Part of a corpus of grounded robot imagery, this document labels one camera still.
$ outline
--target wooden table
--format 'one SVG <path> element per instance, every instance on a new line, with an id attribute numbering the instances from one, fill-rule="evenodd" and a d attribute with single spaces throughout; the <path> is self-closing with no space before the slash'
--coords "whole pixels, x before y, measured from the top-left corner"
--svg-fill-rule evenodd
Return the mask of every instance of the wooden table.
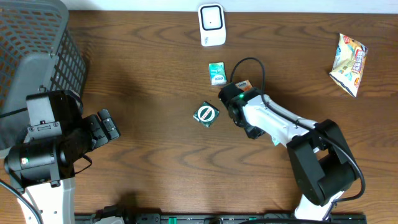
<path id="1" fill-rule="evenodd" d="M 398 17 L 379 14 L 226 13 L 227 41 L 200 45 L 194 12 L 70 13 L 70 30 L 90 61 L 85 115 L 109 109 L 120 139 L 89 153 L 76 178 L 75 211 L 120 203 L 174 213 L 293 210 L 301 193 L 287 151 L 268 135 L 237 128 L 211 86 L 208 64 L 226 73 L 244 57 L 266 65 L 266 93 L 305 118 L 332 119 L 366 178 L 365 195 L 336 212 L 369 223 L 398 219 Z M 369 48 L 357 98 L 328 76 L 338 33 Z M 234 81 L 261 83 L 256 62 Z M 192 115 L 203 101 L 220 110 L 210 129 Z M 76 169 L 86 165 L 78 161 Z M 4 170 L 1 178 L 9 180 Z M 356 181 L 345 196 L 359 190 Z M 15 197 L 0 189 L 0 222 L 23 223 Z"/>

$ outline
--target gray bin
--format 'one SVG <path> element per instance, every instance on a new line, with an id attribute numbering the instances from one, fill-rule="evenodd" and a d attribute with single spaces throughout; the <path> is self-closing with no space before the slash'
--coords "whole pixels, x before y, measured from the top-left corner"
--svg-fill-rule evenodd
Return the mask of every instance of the gray bin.
<path id="1" fill-rule="evenodd" d="M 59 0 L 0 1 L 0 114 L 26 107 L 27 95 L 73 90 L 80 96 L 86 65 L 67 30 Z M 0 119 L 0 150 L 15 145 L 27 111 Z"/>

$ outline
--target green and white package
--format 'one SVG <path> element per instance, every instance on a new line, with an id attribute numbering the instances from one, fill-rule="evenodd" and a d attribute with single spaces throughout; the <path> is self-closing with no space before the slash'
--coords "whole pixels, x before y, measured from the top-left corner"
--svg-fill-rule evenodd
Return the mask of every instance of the green and white package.
<path id="1" fill-rule="evenodd" d="M 224 62 L 209 64 L 210 80 L 212 85 L 226 84 Z"/>
<path id="2" fill-rule="evenodd" d="M 207 102 L 204 102 L 200 106 L 199 110 L 195 112 L 193 118 L 203 124 L 204 127 L 209 128 L 211 124 L 216 121 L 218 113 L 219 111 L 217 108 L 211 106 Z"/>

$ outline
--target cable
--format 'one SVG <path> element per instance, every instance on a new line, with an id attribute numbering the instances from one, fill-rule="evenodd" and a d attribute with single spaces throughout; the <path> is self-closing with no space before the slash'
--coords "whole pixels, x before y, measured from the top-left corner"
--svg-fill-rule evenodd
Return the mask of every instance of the cable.
<path id="1" fill-rule="evenodd" d="M 292 219 L 292 218 L 266 218 L 266 219 L 245 221 L 245 222 L 241 222 L 239 224 L 260 224 L 260 223 L 338 224 L 338 223 L 329 222 L 329 221 L 300 220 L 300 219 Z"/>
<path id="2" fill-rule="evenodd" d="M 231 78 L 230 78 L 229 81 L 232 82 L 232 78 L 233 78 L 233 76 L 234 76 L 234 73 L 235 73 L 236 68 L 238 67 L 238 65 L 239 65 L 240 63 L 242 63 L 242 62 L 245 61 L 245 60 L 255 60 L 255 61 L 259 62 L 260 66 L 261 66 L 261 68 L 262 68 L 261 100 L 262 100 L 262 102 L 264 103 L 264 105 L 265 105 L 267 108 L 269 108 L 272 112 L 274 112 L 275 114 L 277 114 L 277 115 L 279 115 L 279 116 L 285 118 L 286 120 L 288 120 L 288 121 L 290 121 L 290 122 L 296 124 L 297 126 L 300 126 L 301 128 L 304 128 L 304 129 L 306 129 L 306 130 L 308 130 L 308 131 L 312 131 L 312 132 L 315 133 L 318 137 L 320 137 L 321 139 L 323 139 L 323 140 L 326 141 L 327 143 L 329 143 L 329 144 L 331 144 L 332 146 L 334 146 L 335 149 L 339 150 L 339 151 L 347 158 L 348 162 L 350 163 L 351 166 L 354 167 L 354 170 L 356 171 L 356 173 L 357 173 L 359 179 L 361 180 L 361 190 L 359 191 L 359 193 L 358 193 L 357 195 L 355 195 L 355 196 L 352 196 L 352 197 L 334 199 L 334 201 L 332 201 L 332 203 L 331 203 L 331 206 L 330 206 L 330 208 L 329 208 L 329 210 L 328 210 L 328 213 L 326 213 L 326 215 L 325 215 L 323 218 L 324 218 L 324 219 L 328 218 L 328 216 L 329 216 L 331 210 L 332 210 L 333 207 L 337 204 L 337 202 L 347 202 L 347 201 L 350 201 L 350 200 L 355 200 L 355 199 L 360 198 L 360 197 L 365 193 L 365 188 L 366 188 L 365 178 L 364 178 L 364 176 L 363 176 L 363 173 L 362 173 L 361 169 L 360 169 L 359 166 L 357 165 L 357 163 L 354 161 L 353 158 L 351 158 L 351 156 L 349 156 L 349 155 L 345 152 L 345 150 L 343 150 L 343 147 L 341 147 L 341 146 L 338 144 L 338 142 L 336 142 L 334 139 L 329 138 L 329 137 L 325 136 L 325 135 L 322 134 L 322 133 L 319 133 L 319 132 L 318 132 L 317 130 L 315 130 L 315 129 L 309 128 L 309 127 L 307 127 L 307 126 L 301 124 L 299 120 L 293 120 L 293 119 L 289 118 L 288 116 L 286 116 L 286 115 L 280 113 L 279 111 L 275 110 L 271 105 L 269 105 L 269 102 L 268 102 L 268 103 L 266 102 L 266 100 L 265 100 L 265 98 L 264 98 L 264 92 L 265 92 L 265 88 L 266 88 L 266 69 L 265 69 L 265 67 L 264 67 L 264 64 L 263 64 L 259 59 L 254 58 L 254 57 L 247 57 L 247 58 L 244 58 L 244 59 L 240 60 L 240 61 L 235 65 L 234 69 L 232 70 Z"/>
<path id="3" fill-rule="evenodd" d="M 85 160 L 87 160 L 90 164 L 89 164 L 88 166 L 86 166 L 84 169 L 82 169 L 81 171 L 76 172 L 75 175 L 78 174 L 78 173 L 80 173 L 80 172 L 83 172 L 85 169 L 88 169 L 89 167 L 91 167 L 91 165 L 93 165 L 93 161 L 92 161 L 91 158 L 88 157 L 87 155 L 83 155 L 82 158 L 84 158 Z"/>
<path id="4" fill-rule="evenodd" d="M 23 202 L 29 208 L 29 210 L 36 217 L 38 224 L 43 224 L 43 219 L 38 213 L 38 211 L 16 189 L 12 188 L 10 185 L 5 183 L 1 179 L 0 179 L 0 185 L 2 185 L 5 189 L 10 191 L 13 195 L 15 195 L 19 200 L 21 200 L 21 202 Z"/>
<path id="5" fill-rule="evenodd" d="M 2 115 L 0 115 L 0 119 L 1 119 L 1 118 L 5 118 L 6 116 L 11 116 L 11 115 L 14 115 L 14 114 L 23 112 L 23 111 L 25 111 L 25 110 L 27 110 L 27 108 L 22 108 L 22 109 L 19 109 L 19 110 L 14 110 L 14 111 L 11 111 L 11 112 L 2 114 Z"/>

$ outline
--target white background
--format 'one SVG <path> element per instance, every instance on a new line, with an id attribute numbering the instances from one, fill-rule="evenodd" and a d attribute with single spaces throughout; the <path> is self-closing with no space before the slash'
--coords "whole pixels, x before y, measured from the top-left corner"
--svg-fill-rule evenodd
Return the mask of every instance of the white background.
<path id="1" fill-rule="evenodd" d="M 398 0 L 61 0 L 70 10 L 196 11 L 220 3 L 226 12 L 398 13 Z"/>

